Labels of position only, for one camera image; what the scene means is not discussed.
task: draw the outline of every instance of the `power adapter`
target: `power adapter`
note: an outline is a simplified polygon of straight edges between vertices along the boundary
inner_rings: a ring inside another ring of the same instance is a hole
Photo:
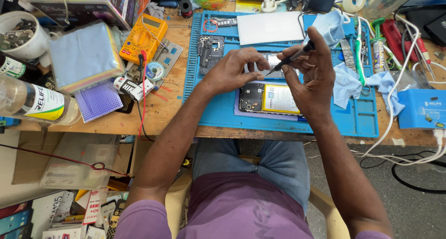
[[[276,0],[264,0],[262,3],[262,13],[274,13],[277,10]]]
[[[302,11],[313,10],[328,13],[334,4],[335,0],[302,0]]]

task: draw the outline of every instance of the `bottle label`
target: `bottle label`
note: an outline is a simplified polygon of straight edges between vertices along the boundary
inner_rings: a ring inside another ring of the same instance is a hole
[[[13,78],[20,78],[25,73],[26,65],[14,59],[5,57],[3,66],[0,67],[0,75],[7,75]]]
[[[64,99],[59,92],[33,85],[36,90],[36,99],[26,116],[47,120],[57,120],[63,113]]]

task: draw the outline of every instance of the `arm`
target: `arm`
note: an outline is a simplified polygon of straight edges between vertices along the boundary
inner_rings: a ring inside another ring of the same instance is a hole
[[[392,237],[392,227],[378,193],[331,119],[331,95],[335,82],[331,51],[314,27],[308,28],[308,36],[315,43],[316,50],[291,64],[304,74],[304,83],[299,81],[290,66],[285,65],[282,70],[296,106],[304,113],[316,136],[333,201],[352,238],[364,230],[376,230]],[[285,49],[277,57],[283,59],[302,47]]]
[[[193,89],[180,110],[151,146],[131,185],[126,207],[144,199],[164,205],[165,196],[197,129],[204,109],[217,94],[224,94],[254,80],[263,80],[254,71],[254,62],[260,70],[269,69],[267,60],[254,48],[231,50]],[[250,73],[243,73],[248,63]]]

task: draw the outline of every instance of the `blue silicone repair mat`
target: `blue silicone repair mat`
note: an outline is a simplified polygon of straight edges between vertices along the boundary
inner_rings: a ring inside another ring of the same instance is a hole
[[[247,13],[234,13],[234,12],[220,12],[220,11],[208,11],[203,13],[194,13],[192,19],[192,30],[190,33],[190,45],[189,54],[187,59],[187,71],[184,85],[184,97],[183,103],[191,94],[195,85],[203,78],[203,75],[198,73],[198,64],[200,57],[197,54],[198,37],[200,35],[214,35],[224,36],[225,46],[224,54],[227,54],[231,49],[241,48],[239,43],[239,34],[237,26],[219,27],[217,31],[208,33],[203,31],[203,22],[213,17],[218,18],[236,18],[238,15],[246,15]],[[304,28],[306,29],[315,20],[316,16],[304,15]],[[215,30],[215,25],[211,25],[210,21],[206,23],[205,27],[209,30]],[[356,33],[354,30],[353,19],[350,24],[343,25],[346,38],[350,40],[350,46],[353,46],[353,41],[356,39]],[[369,42],[368,27],[365,23],[362,23],[362,31],[366,34],[366,43],[369,48],[368,60],[369,65],[364,65],[364,73],[366,76],[373,74],[372,69],[372,57],[371,48]],[[290,47],[301,41],[288,41],[288,42],[276,42],[276,43],[261,43],[254,45],[246,45],[243,47],[254,47],[259,52],[281,52],[284,48]],[[331,52],[333,65],[342,63],[339,59],[339,54],[342,49],[335,48]],[[284,79],[271,79],[273,82],[285,82]],[[369,90],[368,87],[363,89],[365,93],[370,92],[368,95],[361,94],[359,99],[350,98],[347,109],[332,104],[331,115],[334,122],[339,128],[342,135],[357,136],[357,137],[378,137],[378,119],[376,116],[376,98],[375,90]],[[290,120],[278,120],[268,118],[257,118],[251,116],[236,116],[234,115],[234,104],[236,99],[236,91],[234,90],[228,94],[217,95],[209,103],[205,109],[203,116],[200,119],[199,125],[214,126],[214,127],[229,127],[229,128],[247,128],[257,130],[270,130],[270,131],[286,131],[297,133],[313,133],[307,122],[290,121]]]

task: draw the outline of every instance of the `pcb cleaner bottle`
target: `pcb cleaner bottle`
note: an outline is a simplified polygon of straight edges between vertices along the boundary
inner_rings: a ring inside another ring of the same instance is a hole
[[[0,76],[0,116],[71,125],[81,118],[76,99],[9,76]]]

